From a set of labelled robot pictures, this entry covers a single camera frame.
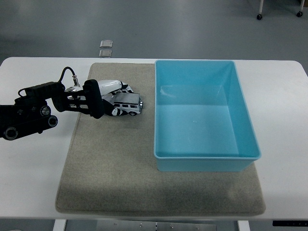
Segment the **floor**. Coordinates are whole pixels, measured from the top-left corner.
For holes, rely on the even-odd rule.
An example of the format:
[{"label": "floor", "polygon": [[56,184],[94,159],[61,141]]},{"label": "floor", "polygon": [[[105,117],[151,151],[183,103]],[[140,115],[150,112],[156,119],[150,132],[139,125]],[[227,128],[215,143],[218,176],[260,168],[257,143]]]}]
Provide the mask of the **floor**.
[{"label": "floor", "polygon": [[[304,8],[298,18],[299,0],[267,0],[259,21],[259,4],[259,0],[2,0],[0,64],[12,56],[98,57],[101,40],[111,39],[113,58],[295,60],[308,72],[308,10]],[[20,222],[0,219],[0,224],[15,221]],[[43,227],[40,222],[22,220],[19,229],[34,231],[26,227],[32,223]],[[53,220],[46,222],[53,226]],[[8,229],[0,226],[1,231]],[[251,223],[254,231],[294,229],[272,227],[271,221]]]}]

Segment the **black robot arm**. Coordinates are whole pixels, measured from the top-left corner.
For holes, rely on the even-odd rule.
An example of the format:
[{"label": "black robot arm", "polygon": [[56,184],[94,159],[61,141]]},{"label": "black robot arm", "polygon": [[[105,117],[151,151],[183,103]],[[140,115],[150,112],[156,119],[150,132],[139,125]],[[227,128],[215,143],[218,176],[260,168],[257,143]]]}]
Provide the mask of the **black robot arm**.
[{"label": "black robot arm", "polygon": [[96,80],[87,80],[83,90],[66,92],[61,83],[66,67],[58,82],[48,82],[18,91],[14,105],[0,105],[0,137],[15,140],[57,125],[58,119],[51,115],[46,99],[52,99],[59,112],[74,111],[88,114],[96,119],[104,115],[104,105]]}]

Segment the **plastic container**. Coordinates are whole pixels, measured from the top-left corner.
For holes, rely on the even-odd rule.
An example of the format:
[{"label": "plastic container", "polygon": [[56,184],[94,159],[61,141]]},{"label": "plastic container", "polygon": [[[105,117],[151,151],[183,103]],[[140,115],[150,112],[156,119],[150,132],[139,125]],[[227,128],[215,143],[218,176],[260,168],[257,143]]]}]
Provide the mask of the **plastic container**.
[{"label": "plastic container", "polygon": [[242,171],[261,157],[233,61],[155,62],[160,171]]}]

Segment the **beige felt mat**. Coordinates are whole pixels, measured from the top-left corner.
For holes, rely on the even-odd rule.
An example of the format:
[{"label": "beige felt mat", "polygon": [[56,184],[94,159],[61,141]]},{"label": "beige felt mat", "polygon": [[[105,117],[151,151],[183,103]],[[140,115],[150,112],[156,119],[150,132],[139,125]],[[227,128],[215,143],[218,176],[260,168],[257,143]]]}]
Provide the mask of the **beige felt mat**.
[{"label": "beige felt mat", "polygon": [[154,146],[154,64],[93,64],[141,94],[140,115],[81,114],[56,198],[62,213],[106,216],[252,216],[265,204],[255,165],[242,172],[160,172]]}]

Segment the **chair caster wheel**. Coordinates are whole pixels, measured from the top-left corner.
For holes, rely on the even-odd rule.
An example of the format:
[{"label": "chair caster wheel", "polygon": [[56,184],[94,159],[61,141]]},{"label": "chair caster wheel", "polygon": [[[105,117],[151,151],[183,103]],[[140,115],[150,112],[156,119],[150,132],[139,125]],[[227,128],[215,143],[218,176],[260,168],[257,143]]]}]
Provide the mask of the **chair caster wheel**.
[{"label": "chair caster wheel", "polygon": [[299,11],[296,15],[297,15],[297,17],[301,17],[301,16],[303,16],[303,12]]}]

